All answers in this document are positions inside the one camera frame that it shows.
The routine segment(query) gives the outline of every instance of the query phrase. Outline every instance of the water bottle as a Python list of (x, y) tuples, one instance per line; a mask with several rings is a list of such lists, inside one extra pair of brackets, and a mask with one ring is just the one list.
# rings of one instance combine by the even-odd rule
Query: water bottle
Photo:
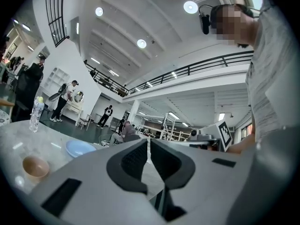
[(31, 118), (29, 122), (29, 129), (34, 133), (38, 131), (39, 119), (41, 117), (42, 111), (45, 106), (43, 101), (44, 101), (43, 97), (37, 97), (34, 100), (33, 109), (31, 112)]

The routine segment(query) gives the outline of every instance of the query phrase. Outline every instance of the floor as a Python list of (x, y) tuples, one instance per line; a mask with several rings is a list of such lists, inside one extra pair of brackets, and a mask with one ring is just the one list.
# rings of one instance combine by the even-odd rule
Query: floor
[(96, 123), (91, 122), (89, 129), (86, 131), (86, 128), (76, 127), (75, 121), (72, 121), (66, 117), (62, 117), (62, 122), (52, 122), (49, 120), (52, 112), (47, 114), (46, 111), (42, 114), (40, 122), (44, 125), (61, 132), (70, 137), (88, 142), (88, 143), (99, 143), (99, 139), (108, 140), (113, 134), (113, 131), (109, 127), (104, 127), (103, 129), (96, 127)]

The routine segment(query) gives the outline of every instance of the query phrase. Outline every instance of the beige bowl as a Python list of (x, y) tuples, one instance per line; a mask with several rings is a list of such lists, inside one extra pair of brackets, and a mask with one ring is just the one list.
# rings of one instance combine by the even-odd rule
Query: beige bowl
[(23, 169), (28, 178), (33, 182), (41, 181), (49, 173), (48, 163), (36, 156), (27, 156), (24, 158)]

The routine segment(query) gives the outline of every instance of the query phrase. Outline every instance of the white shelving unit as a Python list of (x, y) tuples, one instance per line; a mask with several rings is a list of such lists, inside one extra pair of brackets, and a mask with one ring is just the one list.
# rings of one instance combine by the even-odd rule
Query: white shelving unit
[(47, 91), (52, 90), (59, 90), (59, 88), (62, 86), (63, 83), (67, 83), (69, 80), (70, 75), (64, 72), (59, 67), (56, 67), (53, 69), (53, 71), (50, 73), (49, 77), (47, 78), (44, 89)]

